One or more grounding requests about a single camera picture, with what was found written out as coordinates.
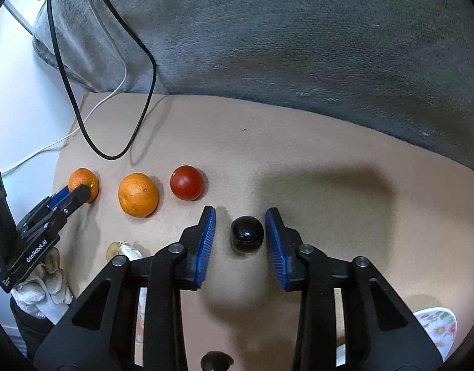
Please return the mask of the left hand white glove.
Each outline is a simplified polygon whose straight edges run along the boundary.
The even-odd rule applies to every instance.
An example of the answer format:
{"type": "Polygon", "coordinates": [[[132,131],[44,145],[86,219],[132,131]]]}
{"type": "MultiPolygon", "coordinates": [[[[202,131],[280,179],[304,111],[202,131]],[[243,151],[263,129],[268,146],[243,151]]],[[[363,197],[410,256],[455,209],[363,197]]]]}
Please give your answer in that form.
{"type": "Polygon", "coordinates": [[[27,315],[57,325],[74,298],[60,264],[59,250],[54,247],[29,277],[11,290],[11,295],[27,315]]]}

